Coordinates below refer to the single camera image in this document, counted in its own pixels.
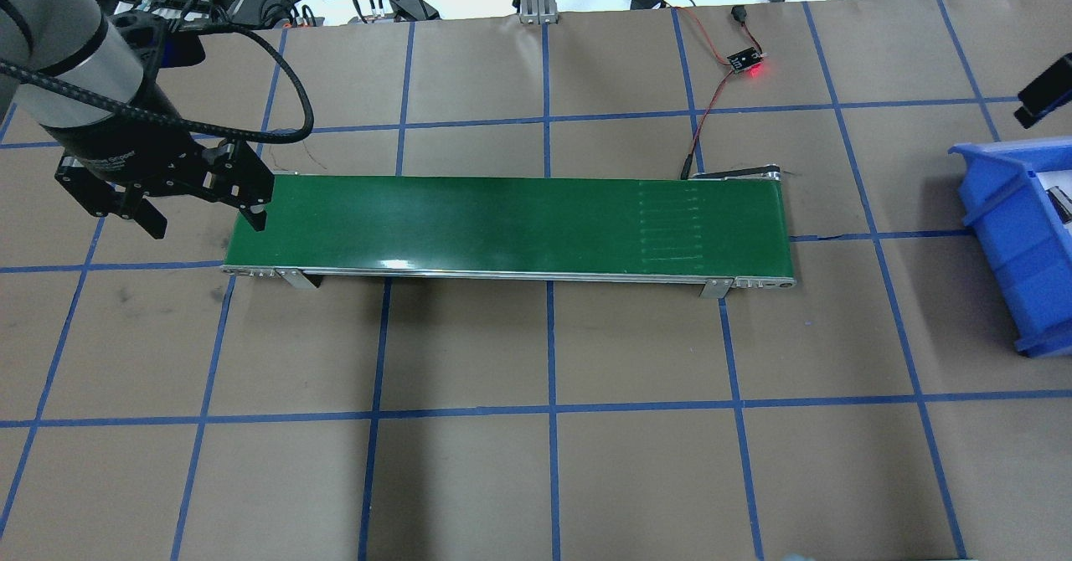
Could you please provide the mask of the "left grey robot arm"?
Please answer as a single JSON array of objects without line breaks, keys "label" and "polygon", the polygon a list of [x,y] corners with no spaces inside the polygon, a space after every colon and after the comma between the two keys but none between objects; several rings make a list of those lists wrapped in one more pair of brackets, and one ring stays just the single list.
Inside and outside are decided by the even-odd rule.
[{"label": "left grey robot arm", "polygon": [[276,176],[265,134],[187,120],[157,83],[169,23],[105,14],[96,0],[3,0],[3,108],[27,110],[62,148],[54,178],[84,211],[162,238],[154,198],[225,203],[265,228]]}]

